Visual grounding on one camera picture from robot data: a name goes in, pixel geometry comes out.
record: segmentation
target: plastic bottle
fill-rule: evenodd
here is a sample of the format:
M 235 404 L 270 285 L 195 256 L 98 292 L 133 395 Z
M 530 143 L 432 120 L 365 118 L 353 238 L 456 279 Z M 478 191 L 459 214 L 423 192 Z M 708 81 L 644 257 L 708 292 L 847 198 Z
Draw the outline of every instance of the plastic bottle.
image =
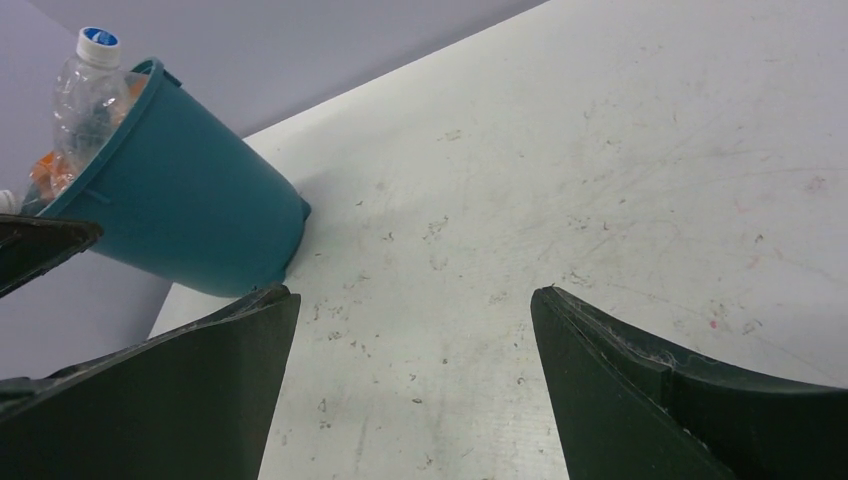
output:
M 97 155 L 132 107 L 127 78 L 118 70 L 121 44 L 106 30 L 80 30 L 76 54 L 62 66 L 53 92 L 52 188 L 58 195 Z

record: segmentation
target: dirt speck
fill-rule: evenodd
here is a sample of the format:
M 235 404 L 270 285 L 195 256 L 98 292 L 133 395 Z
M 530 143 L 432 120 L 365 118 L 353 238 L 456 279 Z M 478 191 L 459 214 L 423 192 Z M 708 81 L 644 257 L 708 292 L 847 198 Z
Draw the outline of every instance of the dirt speck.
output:
M 505 291 L 500 292 L 500 293 L 496 293 L 496 294 L 492 295 L 491 297 L 489 297 L 489 305 L 497 305 L 497 304 L 503 302 L 504 300 L 506 300 L 506 297 L 508 297 L 508 296 L 509 296 L 509 294 Z
M 445 136 L 444 136 L 444 139 L 449 141 L 449 142 L 459 140 L 460 138 L 462 138 L 462 130 L 459 130 L 459 129 L 451 130 L 450 132 L 445 133 Z
M 804 190 L 807 193 L 816 193 L 825 188 L 827 188 L 827 180 L 816 175 L 809 182 L 807 182 L 807 185 L 804 187 Z

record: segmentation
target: trash bin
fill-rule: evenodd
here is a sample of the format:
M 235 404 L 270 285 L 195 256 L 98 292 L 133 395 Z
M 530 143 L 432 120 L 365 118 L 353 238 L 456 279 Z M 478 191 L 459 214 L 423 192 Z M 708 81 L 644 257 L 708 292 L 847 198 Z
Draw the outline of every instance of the trash bin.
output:
M 281 282 L 309 204 L 161 61 L 133 71 L 134 107 L 40 216 L 98 223 L 92 250 L 212 295 Z

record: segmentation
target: white wall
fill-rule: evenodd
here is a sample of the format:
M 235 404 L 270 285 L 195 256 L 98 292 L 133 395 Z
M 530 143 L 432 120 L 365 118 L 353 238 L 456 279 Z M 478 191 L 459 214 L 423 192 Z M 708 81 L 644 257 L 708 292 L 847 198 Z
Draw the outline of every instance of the white wall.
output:
M 31 0 L 77 31 L 155 55 L 227 125 L 253 133 L 543 0 Z
M 25 0 L 0 1 L 0 188 L 50 150 L 50 92 L 74 36 Z M 84 253 L 0 299 L 0 378 L 41 377 L 146 338 L 170 284 Z

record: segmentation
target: bottle cap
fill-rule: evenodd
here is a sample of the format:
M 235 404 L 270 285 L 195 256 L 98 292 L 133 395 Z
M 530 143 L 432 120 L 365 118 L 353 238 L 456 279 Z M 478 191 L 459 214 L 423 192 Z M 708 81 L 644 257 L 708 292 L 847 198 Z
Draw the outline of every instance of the bottle cap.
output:
M 121 64 L 121 42 L 102 28 L 85 27 L 77 38 L 77 55 L 97 68 L 118 68 Z
M 21 213 L 21 202 L 9 190 L 0 190 L 0 213 L 5 215 L 17 215 Z

